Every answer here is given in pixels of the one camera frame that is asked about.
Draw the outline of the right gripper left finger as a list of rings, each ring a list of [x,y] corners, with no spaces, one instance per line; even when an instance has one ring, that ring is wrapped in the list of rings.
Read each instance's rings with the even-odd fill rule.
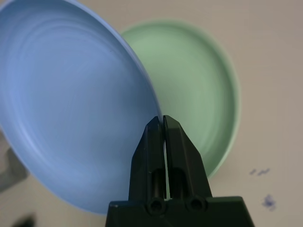
[[[164,138],[156,116],[145,126],[132,157],[128,199],[150,201],[166,197]]]

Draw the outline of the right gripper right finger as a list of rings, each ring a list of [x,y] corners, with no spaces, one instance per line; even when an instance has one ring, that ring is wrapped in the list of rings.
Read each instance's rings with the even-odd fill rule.
[[[212,197],[205,167],[200,153],[172,117],[163,117],[169,176],[169,192],[172,199]]]

